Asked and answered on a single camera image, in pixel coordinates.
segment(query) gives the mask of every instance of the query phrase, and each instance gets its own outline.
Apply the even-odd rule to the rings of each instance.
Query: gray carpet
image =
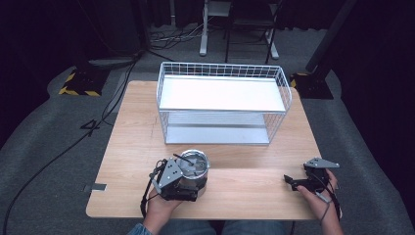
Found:
[[[286,30],[276,34],[278,61],[286,76],[304,71],[325,31]],[[223,63],[225,41],[218,30],[209,35],[207,55],[199,56],[200,39],[182,42],[157,53],[178,62]],[[264,52],[231,54],[232,64],[262,65]],[[156,80],[165,59],[146,53],[130,79]],[[112,70],[103,96],[58,95],[72,68],[51,81],[51,98],[32,112],[16,129],[0,152],[0,219],[13,197],[28,179],[58,156],[86,130],[79,127],[101,119],[112,101],[126,69]],[[342,167],[334,173],[342,189],[338,197],[344,212],[346,234],[415,234],[398,192],[386,178],[367,149],[340,99],[336,76],[327,77],[334,100],[302,100],[322,157]],[[107,118],[114,123],[115,112]],[[101,124],[91,137],[50,164],[22,192],[8,223],[8,234],[125,234],[139,219],[90,218],[85,214],[89,194],[85,185],[95,181],[112,126]],[[298,221],[295,234],[320,234],[318,221]]]

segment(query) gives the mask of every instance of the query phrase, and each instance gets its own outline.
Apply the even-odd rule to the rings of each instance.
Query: white wire basket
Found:
[[[268,145],[291,102],[278,66],[161,64],[157,103],[165,144]]]

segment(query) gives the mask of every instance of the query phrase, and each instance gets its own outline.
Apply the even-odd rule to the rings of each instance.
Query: wooden table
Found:
[[[198,149],[210,161],[207,189],[184,202],[176,218],[313,219],[308,204],[284,174],[305,178],[302,164],[319,157],[314,136],[295,89],[293,104],[269,146],[165,145],[154,81],[128,84],[86,212],[91,217],[142,217],[140,202],[156,162]]]

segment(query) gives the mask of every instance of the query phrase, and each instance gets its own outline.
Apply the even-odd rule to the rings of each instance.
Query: hand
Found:
[[[327,185],[327,188],[333,190],[333,193],[335,193],[334,191],[337,188],[338,180],[336,176],[332,173],[332,171],[330,171],[329,169],[326,169],[326,171],[329,174],[330,181],[329,185]],[[308,191],[308,189],[301,185],[299,185],[297,189],[307,200],[314,215],[321,219],[323,234],[343,234],[342,228],[340,227],[340,223],[337,217],[336,208],[334,206],[334,203],[332,202],[332,198],[330,197],[330,194],[327,191],[327,189],[321,193],[321,195],[330,202],[330,207],[328,208],[327,212],[327,203],[325,203],[323,200],[317,197],[314,193]]]
[[[159,234],[162,227],[168,222],[173,213],[183,201],[167,201],[158,195],[156,189],[149,194],[147,216],[143,225],[153,234]]]

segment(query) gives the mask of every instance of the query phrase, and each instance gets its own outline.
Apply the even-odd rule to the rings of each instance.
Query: finger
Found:
[[[329,175],[330,183],[336,189],[337,188],[338,179],[336,178],[335,174],[332,171],[330,171],[330,169],[327,169],[326,168],[326,172]]]
[[[149,197],[152,198],[158,194],[156,188],[153,188],[152,191],[150,191]]]
[[[299,190],[302,196],[305,197],[307,200],[311,200],[311,198],[315,197],[315,195],[311,193],[310,191],[308,191],[308,189],[305,188],[304,186],[301,186],[301,185],[297,186],[297,190]]]

